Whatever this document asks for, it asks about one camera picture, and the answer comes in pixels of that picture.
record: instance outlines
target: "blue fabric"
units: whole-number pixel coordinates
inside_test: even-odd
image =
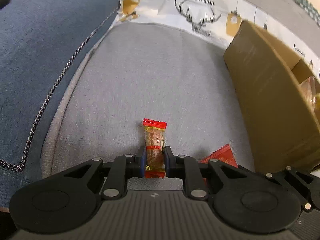
[[[0,10],[0,159],[18,165],[46,95],[84,39],[119,0],[11,0]],[[41,178],[40,154],[63,93],[81,60],[116,13],[90,39],[54,92],[21,173],[0,167],[0,206],[20,187]]]

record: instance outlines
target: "gray fabric surface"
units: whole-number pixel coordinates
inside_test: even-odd
[[[260,7],[320,55],[320,30],[316,22],[293,0],[247,0]]]
[[[253,170],[246,129],[223,51],[191,34],[159,25],[124,23],[110,31],[86,64],[58,130],[49,175],[93,157],[112,161],[144,144],[143,118],[168,123],[174,154],[200,160],[229,143],[238,164]],[[180,180],[139,180],[139,187],[180,188]],[[137,180],[129,181],[129,187]]]
[[[52,119],[50,128],[45,138],[45,142],[42,147],[42,158],[41,158],[41,166],[42,168],[42,177],[46,178],[51,175],[52,165],[53,165],[53,157],[54,151],[57,143],[57,138],[59,135],[61,123],[63,120],[64,113],[66,111],[68,102],[72,96],[73,90],[75,89],[82,72],[87,65],[89,59],[94,54],[95,50],[99,46],[100,42],[104,39],[107,34],[104,34],[101,39],[92,47],[89,53],[85,56],[81,64],[79,65],[76,73],[74,74],[70,84],[68,85],[66,92],[64,93],[61,102],[57,108],[57,112],[55,113],[54,118]]]

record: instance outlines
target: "box flap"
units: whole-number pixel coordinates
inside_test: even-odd
[[[292,49],[287,45],[278,40],[275,36],[271,35],[267,30],[260,28],[257,25],[254,25],[254,28],[257,32],[260,33],[273,47],[276,52],[281,56],[287,66],[292,70],[295,65],[299,62],[301,57],[297,55]]]
[[[263,173],[277,172],[287,165],[311,170],[320,163],[320,127],[286,63],[294,61],[285,61],[269,36],[244,21],[224,54],[255,168]]]
[[[292,69],[292,73],[296,77],[299,84],[305,81],[308,77],[313,76],[312,71],[307,66],[307,64],[303,61],[303,59],[300,59],[297,62],[297,64]]]

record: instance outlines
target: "cardboard box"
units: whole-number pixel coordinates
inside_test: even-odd
[[[289,47],[242,22],[224,54],[249,135],[256,171],[320,164],[320,125],[299,84],[313,73]],[[320,85],[316,81],[316,92]]]

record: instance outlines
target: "red packet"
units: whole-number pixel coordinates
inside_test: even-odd
[[[144,177],[149,178],[164,178],[165,171],[144,171]]]
[[[223,161],[225,163],[228,163],[234,167],[238,167],[235,158],[233,157],[231,147],[229,144],[226,144],[225,146],[221,147],[219,150],[216,150],[214,153],[212,153],[210,156],[202,159],[200,163],[207,163],[210,159],[218,159],[220,161]]]
[[[166,122],[143,120],[145,130],[147,165],[151,170],[163,170],[163,150],[164,150],[164,132],[167,127]]]

